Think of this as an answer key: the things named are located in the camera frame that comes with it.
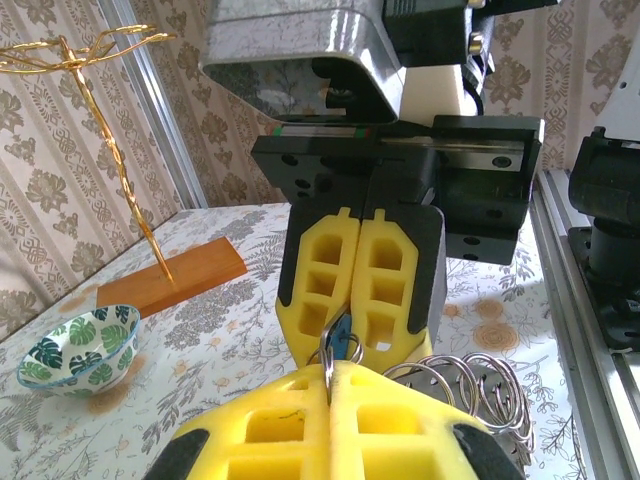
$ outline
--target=wooden base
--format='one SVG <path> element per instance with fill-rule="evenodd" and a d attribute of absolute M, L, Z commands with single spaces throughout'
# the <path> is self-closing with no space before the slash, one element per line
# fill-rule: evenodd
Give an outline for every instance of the wooden base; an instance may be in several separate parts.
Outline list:
<path fill-rule="evenodd" d="M 173 284 L 160 266 L 153 265 L 98 288 L 97 307 L 133 305 L 145 318 L 247 273 L 244 261 L 226 238 L 170 258 L 167 265 Z"/>

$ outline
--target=patterned wallpaper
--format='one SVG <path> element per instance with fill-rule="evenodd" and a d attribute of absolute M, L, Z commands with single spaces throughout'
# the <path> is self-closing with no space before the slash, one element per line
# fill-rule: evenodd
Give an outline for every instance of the patterned wallpaper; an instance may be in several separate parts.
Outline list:
<path fill-rule="evenodd" d="M 95 0 L 0 2 L 0 45 L 105 29 Z M 179 209 L 120 61 L 85 71 L 123 150 L 143 214 Z M 113 160 L 70 74 L 0 74 L 0 340 L 136 241 Z"/>
<path fill-rule="evenodd" d="M 151 47 L 194 167 L 211 205 L 284 200 L 251 157 L 274 122 L 218 86 L 198 68 L 211 0 L 131 0 L 138 21 L 176 33 Z"/>
<path fill-rule="evenodd" d="M 542 116 L 545 168 L 571 169 L 618 83 L 636 31 L 640 0 L 564 0 L 561 7 L 501 17 L 490 114 Z"/>

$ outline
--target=gold metal tree stand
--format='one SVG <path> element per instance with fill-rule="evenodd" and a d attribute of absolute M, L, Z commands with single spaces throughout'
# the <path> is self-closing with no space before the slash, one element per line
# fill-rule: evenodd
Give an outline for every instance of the gold metal tree stand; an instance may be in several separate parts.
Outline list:
<path fill-rule="evenodd" d="M 41 75 L 57 71 L 70 72 L 89 111 L 98 122 L 116 163 L 124 197 L 157 260 L 156 265 L 100 287 L 98 306 L 127 303 L 137 307 L 143 318 L 246 273 L 244 262 L 225 238 L 165 260 L 151 228 L 142 216 L 120 148 L 82 73 L 84 67 L 126 55 L 147 43 L 175 38 L 173 34 L 151 34 L 154 31 L 155 27 L 150 25 L 106 30 L 98 35 L 92 46 L 80 49 L 71 48 L 62 35 L 47 41 L 0 49 L 0 73 Z M 111 40 L 114 35 L 141 35 L 142 38 L 124 50 L 111 53 L 116 45 Z M 58 50 L 62 61 L 50 63 L 32 56 L 34 51 L 41 49 Z"/>

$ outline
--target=ceramic bowl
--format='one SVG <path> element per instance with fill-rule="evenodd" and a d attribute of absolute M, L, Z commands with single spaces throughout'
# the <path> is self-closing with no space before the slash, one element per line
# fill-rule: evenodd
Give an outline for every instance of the ceramic bowl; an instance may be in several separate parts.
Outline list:
<path fill-rule="evenodd" d="M 18 382 L 34 390 L 88 397 L 120 382 L 138 351 L 140 312 L 111 305 L 59 325 L 18 367 Z"/>

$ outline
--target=table surface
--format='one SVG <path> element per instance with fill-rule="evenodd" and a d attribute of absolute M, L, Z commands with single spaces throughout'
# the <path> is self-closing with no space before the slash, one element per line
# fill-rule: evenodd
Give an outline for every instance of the table surface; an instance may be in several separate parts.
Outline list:
<path fill-rule="evenodd" d="M 167 256 L 226 236 L 249 273 L 143 320 L 126 380 L 102 395 L 34 394 L 15 370 L 41 336 L 95 306 L 98 285 L 151 265 L 146 243 L 0 344 L 0 478 L 142 478 L 182 423 L 294 370 L 274 309 L 288 213 L 286 204 L 189 210 L 162 225 L 156 236 Z M 530 478 L 583 478 L 530 221 L 510 267 L 447 262 L 435 352 L 508 359 L 532 404 Z"/>

